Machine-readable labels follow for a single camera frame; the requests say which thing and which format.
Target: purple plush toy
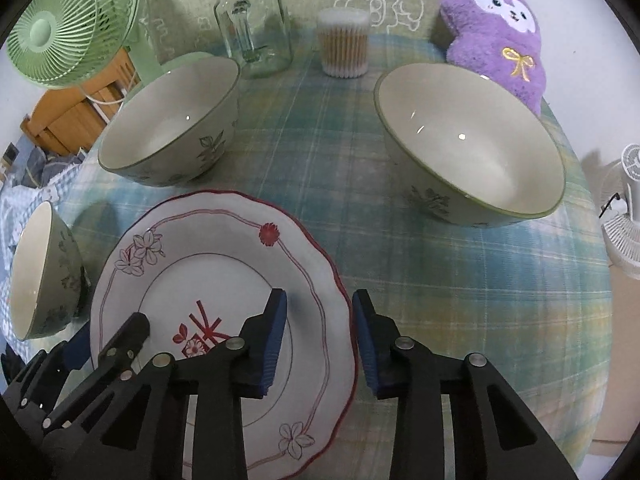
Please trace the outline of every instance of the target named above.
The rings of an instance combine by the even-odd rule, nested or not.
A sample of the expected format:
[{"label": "purple plush toy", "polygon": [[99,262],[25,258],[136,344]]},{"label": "purple plush toy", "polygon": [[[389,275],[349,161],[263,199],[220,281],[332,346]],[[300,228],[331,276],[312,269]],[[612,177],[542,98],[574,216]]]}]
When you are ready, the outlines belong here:
[{"label": "purple plush toy", "polygon": [[456,36],[447,61],[500,83],[540,115],[545,69],[540,28],[524,0],[441,0]]}]

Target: cotton swab container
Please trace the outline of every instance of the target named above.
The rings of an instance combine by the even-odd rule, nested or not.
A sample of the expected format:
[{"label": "cotton swab container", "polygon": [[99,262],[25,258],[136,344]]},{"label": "cotton swab container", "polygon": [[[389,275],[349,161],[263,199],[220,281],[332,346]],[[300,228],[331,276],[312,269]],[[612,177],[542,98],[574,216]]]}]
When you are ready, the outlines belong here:
[{"label": "cotton swab container", "polygon": [[366,10],[332,7],[318,13],[322,70],[333,77],[367,72],[370,15]]}]

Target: yellow bow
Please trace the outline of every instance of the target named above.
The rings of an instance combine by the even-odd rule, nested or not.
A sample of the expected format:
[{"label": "yellow bow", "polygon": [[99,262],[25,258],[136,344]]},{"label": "yellow bow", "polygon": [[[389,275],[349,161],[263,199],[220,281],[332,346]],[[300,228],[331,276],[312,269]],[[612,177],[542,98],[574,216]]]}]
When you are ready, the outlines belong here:
[{"label": "yellow bow", "polygon": [[525,69],[526,66],[529,68],[535,67],[535,63],[533,62],[533,58],[531,56],[522,56],[518,51],[513,50],[510,46],[506,46],[502,50],[502,55],[504,59],[508,59],[509,61],[516,62],[516,68],[513,69],[511,75],[521,75],[524,81],[529,83],[529,76],[527,75],[527,71]]}]

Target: clear plastic container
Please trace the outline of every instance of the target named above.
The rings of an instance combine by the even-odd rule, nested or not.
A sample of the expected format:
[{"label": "clear plastic container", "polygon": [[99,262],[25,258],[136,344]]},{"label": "clear plastic container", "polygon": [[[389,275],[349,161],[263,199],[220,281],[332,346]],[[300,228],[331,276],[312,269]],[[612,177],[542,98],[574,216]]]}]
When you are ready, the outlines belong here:
[{"label": "clear plastic container", "polygon": [[227,55],[245,77],[284,70],[293,53],[284,0],[218,0],[214,8]]}]

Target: white ceramic bowl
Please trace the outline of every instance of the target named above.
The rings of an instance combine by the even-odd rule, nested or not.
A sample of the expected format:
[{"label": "white ceramic bowl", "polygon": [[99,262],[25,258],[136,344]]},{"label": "white ceramic bowl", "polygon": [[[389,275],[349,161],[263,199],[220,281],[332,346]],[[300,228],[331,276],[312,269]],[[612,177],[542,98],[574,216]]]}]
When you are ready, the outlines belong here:
[{"label": "white ceramic bowl", "polygon": [[404,191],[436,216],[494,227],[552,213],[564,165],[542,122],[497,83],[445,63],[383,75],[385,145]]},{"label": "white ceramic bowl", "polygon": [[71,231],[49,202],[33,212],[20,235],[9,304],[18,339],[60,332],[78,307],[82,260]]},{"label": "white ceramic bowl", "polygon": [[174,186],[222,156],[238,120],[238,64],[206,57],[144,87],[108,124],[100,165],[149,186]]}]

